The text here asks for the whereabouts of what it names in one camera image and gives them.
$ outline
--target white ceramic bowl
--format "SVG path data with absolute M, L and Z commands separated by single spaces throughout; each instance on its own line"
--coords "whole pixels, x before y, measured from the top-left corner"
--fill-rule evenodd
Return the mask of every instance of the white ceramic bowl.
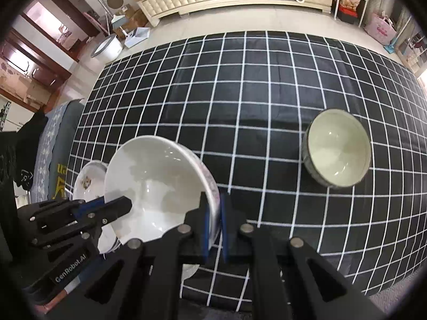
M 98 160 L 88 162 L 76 178 L 73 200 L 86 202 L 104 196 L 104 180 L 107 167 Z
M 184 222 L 199 207 L 204 191 L 210 209 L 209 248 L 219 229 L 219 191 L 211 173 L 189 149 L 163 137 L 145 135 L 123 144 L 105 177 L 105 201 L 132 200 L 131 211 L 112 222 L 122 244 L 131 238 L 150 241 Z M 184 266 L 183 278 L 197 267 Z
M 104 196 L 104 181 L 107 167 L 99 160 L 88 162 L 77 176 L 74 184 L 73 200 L 86 202 Z M 117 248 L 116 234 L 110 224 L 102 227 L 98 241 L 100 254 L 106 254 Z
M 109 63 L 117 59 L 123 45 L 116 34 L 104 38 L 93 50 L 91 57 L 96 57 L 102 63 Z
M 324 186 L 349 187 L 360 182 L 371 164 L 371 143 L 362 124 L 338 109 L 319 113 L 302 145 L 309 173 Z

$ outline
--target grid pattern fabric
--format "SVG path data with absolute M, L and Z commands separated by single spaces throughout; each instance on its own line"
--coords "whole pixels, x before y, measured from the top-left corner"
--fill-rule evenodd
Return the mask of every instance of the grid pattern fabric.
M 325 108 L 352 113 L 371 140 L 371 167 L 352 188 L 319 185 L 301 162 L 304 131 Z M 302 237 L 371 295 L 426 259 L 426 109 L 406 68 L 339 40 L 271 31 L 185 39 L 105 67 L 76 132 L 66 190 L 87 162 L 108 163 L 127 140 L 166 137 L 202 159 L 249 222 Z M 249 310 L 248 266 L 226 266 L 221 244 L 220 235 L 181 295 Z

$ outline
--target bowl rim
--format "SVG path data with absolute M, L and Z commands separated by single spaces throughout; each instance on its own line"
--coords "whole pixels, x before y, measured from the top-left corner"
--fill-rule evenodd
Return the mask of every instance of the bowl rim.
M 336 183 L 334 183 L 334 182 L 326 179 L 325 176 L 323 175 L 323 173 L 317 169 L 317 167 L 315 165 L 315 162 L 314 162 L 314 160 L 313 160 L 313 158 L 311 156 L 310 143 L 309 143 L 310 142 L 310 130 L 311 130 L 311 127 L 312 127 L 313 123 L 316 121 L 317 118 L 319 118 L 324 113 L 328 114 L 328 113 L 331 113 L 332 111 L 334 111 L 336 113 L 339 113 L 339 114 L 343 114 L 347 118 L 353 120 L 356 123 L 356 125 L 358 125 L 361 128 L 361 130 L 364 132 L 364 135 L 366 136 L 366 139 L 365 139 L 366 145 L 365 145 L 365 147 L 367 147 L 366 149 L 368 150 L 368 155 L 367 155 L 368 157 L 367 157 L 367 161 L 365 162 L 364 167 L 363 167 L 362 176 L 360 177 L 359 180 L 357 180 L 356 182 L 353 182 L 352 184 L 349 184 L 349 185 L 339 185 L 339 184 L 336 184 Z M 314 117 L 314 119 L 311 121 L 311 123 L 310 123 L 310 125 L 309 125 L 306 133 L 307 133 L 307 151 L 308 151 L 308 155 L 310 157 L 311 163 L 312 163 L 312 165 L 313 165 L 316 173 L 326 183 L 328 183 L 329 186 L 332 186 L 334 188 L 349 188 L 349 187 L 355 186 L 356 184 L 360 183 L 365 178 L 366 174 L 368 173 L 368 170 L 369 170 L 369 167 L 371 165 L 371 162 L 372 162 L 371 140 L 369 139 L 368 133 L 366 132 L 366 130 L 365 130 L 364 126 L 362 125 L 362 123 L 359 120 L 357 120 L 356 117 L 354 117 L 351 113 L 349 113 L 349 112 L 347 112 L 345 110 L 341 110 L 339 108 L 327 108 L 327 109 L 319 112 L 319 114 L 317 114 Z
M 141 140 L 141 139 L 152 139 L 152 140 L 161 141 L 163 143 L 166 143 L 170 147 L 178 150 L 182 155 L 184 155 L 185 160 L 187 160 L 191 164 L 191 167 L 196 171 L 197 176 L 199 177 L 199 179 L 201 180 L 201 182 L 203 184 L 204 192 L 205 192 L 206 197 L 208 199 L 208 205 L 209 205 L 209 216 L 210 216 L 210 223 L 209 223 L 210 227 L 209 227 L 209 229 L 213 230 L 214 229 L 214 227 L 213 227 L 214 226 L 214 220 L 215 220 L 214 215 L 213 215 L 213 212 L 215 211 L 215 208 L 214 208 L 215 198 L 214 198 L 213 192 L 209 188 L 209 183 L 206 180 L 206 177 L 204 176 L 204 174 L 203 174 L 202 170 L 200 169 L 196 160 L 193 159 L 180 144 L 178 144 L 177 142 L 171 141 L 170 139 L 167 139 L 167 138 L 164 138 L 161 136 L 156 136 L 156 135 L 141 135 L 141 136 L 134 137 L 134 138 L 130 139 L 129 141 L 126 141 L 124 144 L 122 144 L 120 146 L 119 149 L 117 149 L 117 151 L 114 153 L 113 157 L 111 158 L 110 162 L 108 163 L 107 173 L 105 174 L 104 187 L 106 186 L 106 183 L 107 183 L 106 180 L 107 180 L 108 170 L 110 169 L 109 166 L 112 163 L 113 159 L 118 154 L 118 151 L 121 148 L 123 148 L 125 145 L 130 144 L 131 142 L 134 142 L 136 140 Z

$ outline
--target cardboard box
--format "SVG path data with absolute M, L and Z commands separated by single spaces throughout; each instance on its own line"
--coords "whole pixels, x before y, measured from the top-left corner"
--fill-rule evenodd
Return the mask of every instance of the cardboard box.
M 130 19 L 135 12 L 135 9 L 130 4 L 127 4 L 120 8 L 119 14 L 125 15 L 127 19 Z
M 134 13 L 134 15 L 132 15 L 129 19 L 129 22 L 126 24 L 122 25 L 122 28 L 127 32 L 131 32 L 133 30 L 135 30 L 137 27 L 144 27 L 146 25 L 146 23 L 148 23 L 148 19 L 145 16 L 145 14 L 141 11 L 138 10 Z M 122 33 L 122 31 L 117 28 L 113 30 L 116 35 L 121 38 L 124 39 L 125 35 Z

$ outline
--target pink bag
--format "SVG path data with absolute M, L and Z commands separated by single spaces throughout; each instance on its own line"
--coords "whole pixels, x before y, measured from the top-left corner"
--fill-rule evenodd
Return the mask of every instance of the pink bag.
M 389 18 L 381 18 L 375 13 L 372 14 L 370 22 L 365 26 L 365 31 L 383 46 L 388 46 L 393 37 L 396 36 L 396 30 L 393 29 Z

